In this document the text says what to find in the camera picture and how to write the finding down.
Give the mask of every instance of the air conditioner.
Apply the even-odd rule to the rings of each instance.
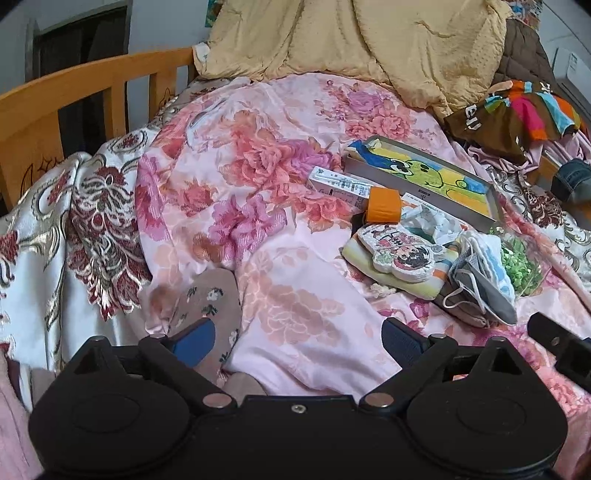
[[[587,124],[591,118],[591,70],[574,52],[558,48],[554,58],[554,75],[559,88],[568,97]]]

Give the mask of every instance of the metal screw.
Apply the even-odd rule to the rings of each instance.
[[[203,404],[210,408],[224,408],[232,403],[232,397],[225,393],[210,393],[203,397]]]
[[[365,403],[372,407],[385,408],[394,403],[394,398],[387,393],[375,392],[365,396]]]
[[[307,408],[303,405],[292,405],[291,406],[291,411],[293,413],[305,413],[307,410]]]

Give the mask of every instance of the cartoon drawing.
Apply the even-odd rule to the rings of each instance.
[[[370,225],[358,232],[358,238],[373,254],[376,270],[409,283],[427,280],[445,256],[441,245],[429,244],[398,225]]]
[[[477,180],[445,168],[426,157],[417,155],[413,158],[396,151],[393,146],[384,148],[379,140],[370,142],[366,147],[373,154],[367,159],[370,165],[445,195],[483,215],[491,214],[486,199],[486,187]]]

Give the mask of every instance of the white wall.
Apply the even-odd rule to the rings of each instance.
[[[591,67],[591,17],[574,0],[544,0],[538,33],[550,63],[562,47]]]
[[[186,47],[207,40],[207,0],[134,0],[129,28],[129,53],[162,48]],[[187,83],[186,69],[177,90]],[[148,121],[148,79],[127,85],[129,128]]]
[[[25,80],[25,34],[30,18],[40,30],[118,0],[24,0],[0,22],[0,93]],[[134,0],[129,53],[185,47],[206,40],[207,0]],[[186,73],[179,79],[186,82]],[[148,119],[148,80],[128,83],[130,129]]]

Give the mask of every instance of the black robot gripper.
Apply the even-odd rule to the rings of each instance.
[[[40,480],[230,478],[557,479],[566,417],[510,341],[459,346],[396,319],[402,370],[349,395],[236,401],[167,337],[89,339],[33,410]]]

